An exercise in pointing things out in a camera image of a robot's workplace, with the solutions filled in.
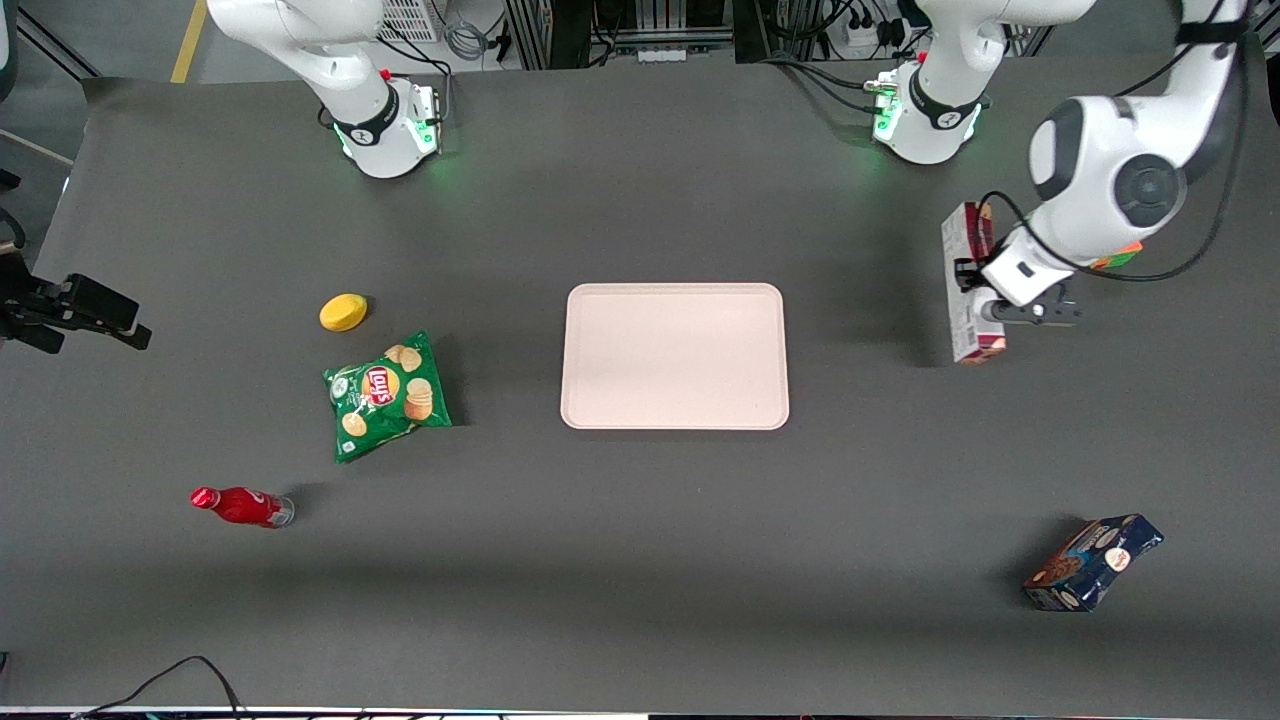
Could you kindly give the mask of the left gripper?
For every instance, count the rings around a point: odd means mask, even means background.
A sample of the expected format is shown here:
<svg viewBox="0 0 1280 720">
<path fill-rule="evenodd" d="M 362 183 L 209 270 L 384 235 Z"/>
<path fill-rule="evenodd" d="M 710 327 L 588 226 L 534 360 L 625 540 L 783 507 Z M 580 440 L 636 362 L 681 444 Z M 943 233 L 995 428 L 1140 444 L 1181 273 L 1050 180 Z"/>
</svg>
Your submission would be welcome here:
<svg viewBox="0 0 1280 720">
<path fill-rule="evenodd" d="M 954 278 L 960 292 L 987 287 L 1016 307 L 1036 301 L 1046 290 L 1075 274 L 1053 260 L 1025 227 L 1016 227 L 987 263 L 984 259 L 957 258 Z"/>
</svg>

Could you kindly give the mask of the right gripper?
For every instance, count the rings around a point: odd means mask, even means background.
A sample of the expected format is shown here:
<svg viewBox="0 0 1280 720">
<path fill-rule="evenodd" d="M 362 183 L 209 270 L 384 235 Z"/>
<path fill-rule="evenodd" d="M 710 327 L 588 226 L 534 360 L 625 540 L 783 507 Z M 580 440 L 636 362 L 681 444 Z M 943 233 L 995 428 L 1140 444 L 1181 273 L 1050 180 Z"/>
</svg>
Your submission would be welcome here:
<svg viewBox="0 0 1280 720">
<path fill-rule="evenodd" d="M 150 328 L 137 322 L 140 304 L 82 274 L 68 275 L 61 286 L 33 275 L 19 250 L 1 255 L 1 337 L 45 354 L 59 354 L 65 336 L 35 322 L 60 320 L 64 329 L 90 331 L 146 350 Z"/>
</svg>

